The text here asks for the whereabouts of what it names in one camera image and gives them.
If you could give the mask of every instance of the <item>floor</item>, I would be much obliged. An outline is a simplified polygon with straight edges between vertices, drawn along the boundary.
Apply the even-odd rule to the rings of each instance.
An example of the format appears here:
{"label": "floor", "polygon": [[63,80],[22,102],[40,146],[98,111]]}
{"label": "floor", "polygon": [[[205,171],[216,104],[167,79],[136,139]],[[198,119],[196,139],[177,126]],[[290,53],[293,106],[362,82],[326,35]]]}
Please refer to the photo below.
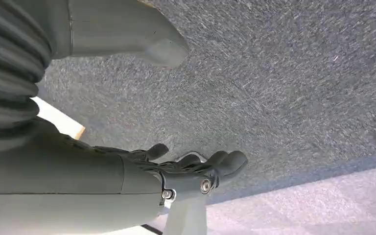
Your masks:
{"label": "floor", "polygon": [[376,0],[151,2],[188,41],[180,67],[68,58],[39,84],[86,127],[82,140],[162,142],[166,159],[244,151],[246,172],[216,195],[353,161],[376,167]]}
{"label": "floor", "polygon": [[209,235],[376,235],[376,169],[211,205],[207,222]]}

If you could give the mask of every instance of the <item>bolt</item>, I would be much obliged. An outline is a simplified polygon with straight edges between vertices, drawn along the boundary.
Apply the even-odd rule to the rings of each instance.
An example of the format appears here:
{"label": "bolt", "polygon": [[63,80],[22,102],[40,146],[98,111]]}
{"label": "bolt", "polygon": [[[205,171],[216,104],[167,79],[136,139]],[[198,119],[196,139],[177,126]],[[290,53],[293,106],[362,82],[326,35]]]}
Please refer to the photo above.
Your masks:
{"label": "bolt", "polygon": [[172,195],[173,195],[173,193],[172,193],[171,190],[164,190],[164,191],[162,192],[162,198],[163,198],[163,199],[171,199],[171,198],[172,198]]}
{"label": "bolt", "polygon": [[211,190],[211,181],[209,179],[204,179],[201,181],[201,192],[203,194],[209,193]]}

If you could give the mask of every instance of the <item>gray robotic hand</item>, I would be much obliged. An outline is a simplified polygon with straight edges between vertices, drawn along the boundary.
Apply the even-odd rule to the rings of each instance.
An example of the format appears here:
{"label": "gray robotic hand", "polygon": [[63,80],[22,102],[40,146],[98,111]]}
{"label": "gray robotic hand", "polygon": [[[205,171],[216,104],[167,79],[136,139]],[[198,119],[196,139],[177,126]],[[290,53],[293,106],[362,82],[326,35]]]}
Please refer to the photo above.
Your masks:
{"label": "gray robotic hand", "polygon": [[149,150],[125,151],[115,148],[95,147],[98,150],[117,153],[127,158],[145,172],[151,172],[162,182],[162,198],[184,200],[208,194],[213,189],[234,179],[247,165],[247,157],[240,151],[228,154],[218,151],[205,162],[197,154],[187,154],[177,162],[154,163],[168,152],[164,144],[156,144]]}

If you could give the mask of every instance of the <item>gray carpet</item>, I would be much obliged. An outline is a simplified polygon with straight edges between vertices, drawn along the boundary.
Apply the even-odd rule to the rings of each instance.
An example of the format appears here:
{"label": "gray carpet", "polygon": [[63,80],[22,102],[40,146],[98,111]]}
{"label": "gray carpet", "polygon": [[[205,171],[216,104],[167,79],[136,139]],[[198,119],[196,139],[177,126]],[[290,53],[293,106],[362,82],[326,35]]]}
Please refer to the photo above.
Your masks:
{"label": "gray carpet", "polygon": [[217,194],[376,156],[376,0],[155,0],[188,41],[178,68],[132,55],[54,61],[40,97],[90,144],[242,150]]}

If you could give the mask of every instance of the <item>robotic arm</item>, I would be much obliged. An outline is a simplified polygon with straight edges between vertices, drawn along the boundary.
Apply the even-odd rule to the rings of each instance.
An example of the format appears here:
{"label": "robotic arm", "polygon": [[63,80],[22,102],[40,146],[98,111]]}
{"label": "robotic arm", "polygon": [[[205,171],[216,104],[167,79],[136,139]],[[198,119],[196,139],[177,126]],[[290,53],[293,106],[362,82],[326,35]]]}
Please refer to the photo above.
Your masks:
{"label": "robotic arm", "polygon": [[201,163],[152,163],[166,153],[91,147],[36,117],[51,59],[137,53],[179,65],[188,46],[136,0],[0,0],[0,234],[101,233],[154,219],[165,200],[210,193],[247,164],[241,152]]}

